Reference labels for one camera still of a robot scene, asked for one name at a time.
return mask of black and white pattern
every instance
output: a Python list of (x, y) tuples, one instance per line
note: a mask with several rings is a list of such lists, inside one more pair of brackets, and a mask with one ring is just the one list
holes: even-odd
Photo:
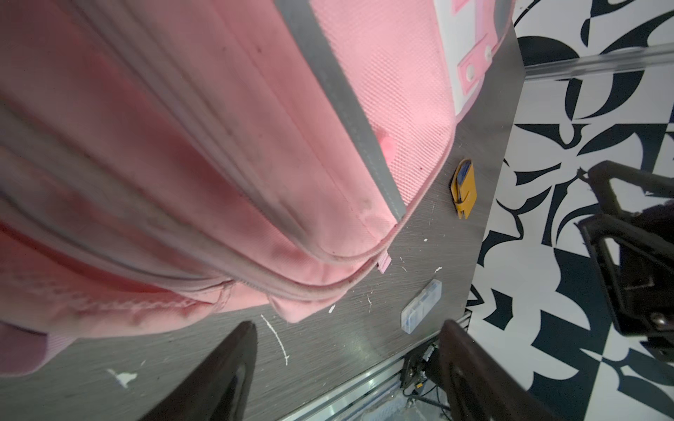
[[(615, 9), (606, 15), (644, 3), (542, 0), (520, 23), (546, 1)], [(592, 14), (589, 47), (577, 53), (606, 49), (592, 29), (603, 16)], [(670, 420), (674, 368), (614, 330), (575, 225), (598, 209), (580, 175), (603, 160), (674, 176), (674, 66), (524, 84), (468, 298), (468, 331), (566, 420)], [(611, 183), (624, 209), (665, 201)], [(611, 252), (617, 258), (617, 245)]]
[(517, 0), (525, 65), (674, 42), (670, 0)]

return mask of gray table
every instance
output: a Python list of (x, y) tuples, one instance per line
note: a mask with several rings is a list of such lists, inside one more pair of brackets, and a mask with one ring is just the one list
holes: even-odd
[[(332, 314), (324, 310), (291, 325), (263, 306), (170, 333), (83, 339), (33, 375), (0, 379), (0, 419), (139, 418), (248, 319), (257, 324), (259, 351), (246, 418), (276, 419), (438, 331), (443, 320), (464, 312), (523, 81), (511, 29), (477, 102), (458, 127), (447, 164), (389, 249), (393, 262), (386, 274), (370, 273)], [(466, 157), (475, 163), (478, 199), (470, 218), (459, 220), (447, 185)], [(433, 277), (443, 283), (442, 299), (408, 335), (400, 328), (400, 311)], [(288, 366), (260, 315), (278, 332)], [(123, 389), (108, 368), (138, 376)]]

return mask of backpack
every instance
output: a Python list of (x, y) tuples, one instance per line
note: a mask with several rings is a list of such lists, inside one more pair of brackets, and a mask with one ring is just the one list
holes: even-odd
[(4, 2), (0, 372), (339, 300), (443, 166), (513, 4)]

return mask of white paint chip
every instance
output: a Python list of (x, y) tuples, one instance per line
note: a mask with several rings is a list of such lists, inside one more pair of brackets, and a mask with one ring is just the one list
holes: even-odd
[(136, 377), (138, 377), (138, 373), (115, 373), (115, 371), (111, 368), (108, 368), (106, 370), (108, 373), (112, 374), (117, 382), (124, 388), (128, 389), (129, 388), (129, 382), (132, 380), (135, 380)]
[(283, 342), (281, 342), (281, 338), (278, 337), (278, 333), (276, 333), (276, 330), (274, 330), (274, 327), (272, 326), (271, 323), (264, 317), (263, 315), (260, 315), (262, 320), (264, 320), (264, 323), (267, 323), (267, 326), (272, 330), (272, 333), (274, 336), (276, 336), (276, 340), (278, 341), (278, 344), (281, 345), (281, 350), (283, 351), (283, 358), (286, 359), (286, 365), (288, 365), (288, 354), (286, 354), (286, 348), (283, 346)]

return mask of yellow wallet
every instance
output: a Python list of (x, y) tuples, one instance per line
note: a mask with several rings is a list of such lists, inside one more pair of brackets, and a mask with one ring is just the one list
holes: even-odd
[(456, 206), (456, 213), (459, 219), (467, 218), (477, 199), (477, 190), (475, 188), (475, 171), (470, 159), (464, 159), (459, 162), (459, 166), (454, 172), (452, 183), (450, 184), (452, 198)]

